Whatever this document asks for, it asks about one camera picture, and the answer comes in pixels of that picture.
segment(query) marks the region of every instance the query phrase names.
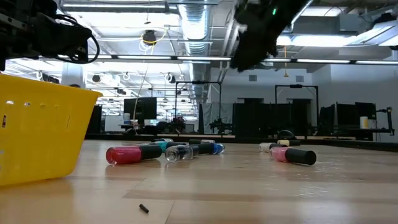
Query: black metal frame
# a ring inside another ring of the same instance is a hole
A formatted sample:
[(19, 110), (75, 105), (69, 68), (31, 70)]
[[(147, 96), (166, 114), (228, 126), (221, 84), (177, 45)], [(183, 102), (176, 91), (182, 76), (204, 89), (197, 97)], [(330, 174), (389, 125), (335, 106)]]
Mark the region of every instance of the black metal frame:
[(289, 88), (314, 88), (315, 89), (315, 94), (317, 98), (317, 126), (319, 122), (319, 95), (318, 95), (318, 86), (315, 85), (275, 85), (275, 114), (277, 114), (278, 111), (278, 96), (277, 96), (277, 90), (278, 87), (289, 87)]
[(180, 83), (191, 83), (193, 85), (206, 85), (206, 84), (218, 84), (220, 87), (220, 96), (219, 96), (219, 105), (218, 105), (218, 118), (221, 118), (221, 94), (223, 92), (222, 87), (221, 87), (221, 82), (207, 82), (207, 81), (177, 81), (175, 82), (175, 101), (174, 101), (174, 118), (177, 118), (177, 92), (178, 92), (178, 84)]

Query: black bottle cap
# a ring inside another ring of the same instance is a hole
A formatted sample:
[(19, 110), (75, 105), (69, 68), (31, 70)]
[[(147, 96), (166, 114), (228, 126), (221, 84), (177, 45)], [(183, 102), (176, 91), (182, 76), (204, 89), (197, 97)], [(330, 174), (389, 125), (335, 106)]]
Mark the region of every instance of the black bottle cap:
[(301, 145), (300, 140), (289, 140), (289, 146), (299, 146)]
[(212, 154), (214, 151), (213, 143), (202, 143), (191, 145), (192, 149), (197, 150), (199, 154)]
[(272, 148), (272, 147), (287, 147), (286, 145), (284, 145), (284, 144), (276, 144), (276, 143), (272, 143), (272, 144), (270, 144), (269, 145), (269, 148)]
[(317, 155), (313, 151), (288, 148), (285, 157), (289, 162), (313, 165), (317, 161)]
[(144, 146), (139, 146), (141, 148), (141, 160), (144, 159), (155, 159), (159, 158), (162, 155), (162, 148), (158, 145), (144, 145)]
[(201, 139), (190, 139), (189, 144), (200, 144), (201, 143)]
[(187, 143), (185, 142), (168, 142), (166, 144), (166, 148), (170, 147), (170, 146), (181, 146), (181, 145), (186, 145)]

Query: air duct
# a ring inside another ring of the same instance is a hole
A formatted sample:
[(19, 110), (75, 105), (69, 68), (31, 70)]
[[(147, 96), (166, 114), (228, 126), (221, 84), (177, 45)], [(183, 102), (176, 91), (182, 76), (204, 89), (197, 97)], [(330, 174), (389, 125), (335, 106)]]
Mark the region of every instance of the air duct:
[[(210, 26), (210, 7), (204, 5), (186, 4), (179, 5), (178, 9), (181, 15), (181, 28), (184, 39), (187, 40), (206, 40)], [(191, 56), (208, 55), (209, 45), (203, 42), (186, 42), (185, 48), (187, 54)], [(195, 80), (210, 80), (210, 64), (209, 63), (191, 63), (190, 78)], [(193, 86), (192, 95), (197, 103), (206, 101), (208, 85)]]

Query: pipe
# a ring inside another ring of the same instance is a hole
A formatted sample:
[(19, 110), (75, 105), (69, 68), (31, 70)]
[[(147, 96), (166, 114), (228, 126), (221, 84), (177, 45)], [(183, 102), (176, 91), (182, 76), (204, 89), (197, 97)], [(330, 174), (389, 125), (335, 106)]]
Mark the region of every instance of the pipe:
[(165, 4), (102, 4), (95, 1), (84, 4), (63, 4), (63, 11), (68, 12), (130, 12), (130, 13), (162, 13), (179, 15), (177, 7), (170, 6), (166, 9)]
[(292, 20), (292, 24), (294, 24), (296, 21), (297, 21), (297, 19), (303, 14), (303, 12), (312, 4), (312, 2), (313, 2), (313, 0), (308, 0), (308, 2), (304, 5), (304, 7), (300, 10), (300, 12), (298, 12), (295, 16), (294, 16), (294, 18), (293, 18), (293, 20)]
[(232, 50), (234, 49), (235, 43), (236, 43), (236, 39), (238, 38), (238, 34), (239, 34), (239, 24), (236, 24), (235, 28), (234, 28), (234, 32), (232, 34), (232, 39), (231, 39), (231, 43), (229, 44), (228, 47), (228, 51), (227, 51), (227, 56), (230, 56), (232, 54)]
[[(178, 5), (181, 15), (181, 28), (185, 40), (194, 40), (194, 42), (186, 42), (185, 49), (189, 56), (206, 56), (208, 55), (209, 45), (206, 43), (209, 36), (210, 27), (210, 7), (202, 5)], [(210, 80), (210, 64), (191, 63), (190, 78), (195, 80)], [(192, 86), (193, 96), (198, 103), (205, 103), (208, 85)]]

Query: computer monitor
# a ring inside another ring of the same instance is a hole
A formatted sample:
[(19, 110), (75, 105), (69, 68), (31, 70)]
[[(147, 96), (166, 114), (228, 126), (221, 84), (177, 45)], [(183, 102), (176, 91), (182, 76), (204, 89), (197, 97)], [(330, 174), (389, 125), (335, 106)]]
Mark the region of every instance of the computer monitor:
[[(134, 117), (134, 108), (136, 107), (135, 99), (124, 99), (124, 112), (130, 114), (130, 119)], [(157, 98), (142, 97), (138, 98), (136, 108), (136, 119), (156, 119), (157, 116)]]
[(367, 116), (368, 119), (376, 119), (376, 104), (375, 103), (360, 103), (355, 102), (358, 116)]
[(336, 103), (337, 124), (345, 126), (359, 126), (359, 116), (356, 105)]
[(185, 132), (186, 133), (192, 133), (195, 131), (195, 125), (194, 124), (185, 124)]

